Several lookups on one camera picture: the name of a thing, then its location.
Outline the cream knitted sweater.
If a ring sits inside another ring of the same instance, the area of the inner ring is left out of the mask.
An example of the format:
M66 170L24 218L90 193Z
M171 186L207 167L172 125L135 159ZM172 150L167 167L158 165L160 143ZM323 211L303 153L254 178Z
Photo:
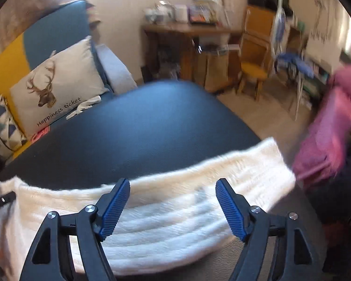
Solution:
M193 263L233 238L216 198L216 181L226 178L249 204L270 210L295 186L272 138L199 164L130 183L130 197L111 236L102 244L117 276L158 273ZM78 212L111 191L49 190L19 177L0 181L0 196L16 200L0 209L0 249L9 280L18 280L31 243L48 212Z

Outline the triangle pattern cushion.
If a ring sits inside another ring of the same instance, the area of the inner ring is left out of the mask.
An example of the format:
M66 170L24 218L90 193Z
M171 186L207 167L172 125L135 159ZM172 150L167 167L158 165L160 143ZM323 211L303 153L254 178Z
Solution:
M12 116L7 100L0 95L0 156L7 160L14 152L19 150L27 138L20 130L14 117Z

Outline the pink patterned cloth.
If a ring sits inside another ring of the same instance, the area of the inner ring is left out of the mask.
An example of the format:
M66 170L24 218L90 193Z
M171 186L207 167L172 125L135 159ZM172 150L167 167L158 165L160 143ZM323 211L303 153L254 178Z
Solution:
M37 142L41 137L45 136L47 133L49 133L51 130L50 126L47 126L46 128L40 130L39 132L35 133L32 137L31 137L31 143L35 143Z

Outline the pink down jacket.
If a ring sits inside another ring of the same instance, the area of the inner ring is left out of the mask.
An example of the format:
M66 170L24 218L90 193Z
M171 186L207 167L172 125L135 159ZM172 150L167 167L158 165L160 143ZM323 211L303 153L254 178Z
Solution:
M334 72L307 136L293 161L296 180L305 186L336 175L346 156L351 129L351 65Z

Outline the deer print cushion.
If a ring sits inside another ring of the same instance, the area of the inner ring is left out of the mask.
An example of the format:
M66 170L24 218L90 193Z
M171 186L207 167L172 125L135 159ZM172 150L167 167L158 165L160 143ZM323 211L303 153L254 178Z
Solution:
M49 126L82 102L106 93L92 54L92 38L46 59L10 89L26 137Z

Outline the black leather ottoman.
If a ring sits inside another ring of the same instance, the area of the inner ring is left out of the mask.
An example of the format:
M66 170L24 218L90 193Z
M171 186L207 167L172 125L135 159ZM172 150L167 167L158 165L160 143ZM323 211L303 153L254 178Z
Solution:
M190 82L154 82L65 122L0 172L53 189L86 189L120 178L175 171L259 137L215 97Z

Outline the blue and yellow sofa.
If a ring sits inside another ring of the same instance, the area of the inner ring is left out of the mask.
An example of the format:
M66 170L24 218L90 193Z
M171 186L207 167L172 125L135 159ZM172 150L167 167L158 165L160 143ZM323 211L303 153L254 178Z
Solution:
M0 95L6 98L7 106L20 130L22 127L11 99L10 89L55 53L67 49L87 36L92 38L87 8L88 2L84 0L60 6L26 29L0 54ZM108 89L106 93L98 95L101 102L136 88L137 84L132 74L122 61L107 46L95 44L93 38L92 54L96 69ZM66 122L68 114L50 124L51 129ZM18 157L32 144L31 137L26 138L27 142L7 160L1 156L0 159L8 162Z

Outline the brown paper bag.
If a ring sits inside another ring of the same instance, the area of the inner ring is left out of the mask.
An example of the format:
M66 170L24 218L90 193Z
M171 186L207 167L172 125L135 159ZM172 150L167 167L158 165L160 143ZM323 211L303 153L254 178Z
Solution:
M209 52L206 54L206 70L204 88L215 93L229 84L227 75L229 63L228 52Z

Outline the yellow wooden chair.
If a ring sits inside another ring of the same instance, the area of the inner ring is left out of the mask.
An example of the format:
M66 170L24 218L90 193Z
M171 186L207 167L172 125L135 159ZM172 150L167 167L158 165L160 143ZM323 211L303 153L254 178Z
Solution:
M255 100L259 101L264 82L269 78L271 57L271 32L275 12L249 5L246 7L243 32L240 39L241 78L238 93L248 80L256 82Z

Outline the wooden desk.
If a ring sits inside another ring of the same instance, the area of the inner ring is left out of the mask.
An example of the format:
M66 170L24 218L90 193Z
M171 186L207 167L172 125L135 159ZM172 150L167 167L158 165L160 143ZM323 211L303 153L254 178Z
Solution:
M158 48L160 44L176 44L179 48L181 79L193 82L193 65L201 37L228 35L234 41L238 41L242 35L240 29L175 22L163 25L146 23L142 25L142 31L145 38L142 41L144 65L141 67L141 73L145 83L155 80L155 73L159 69Z

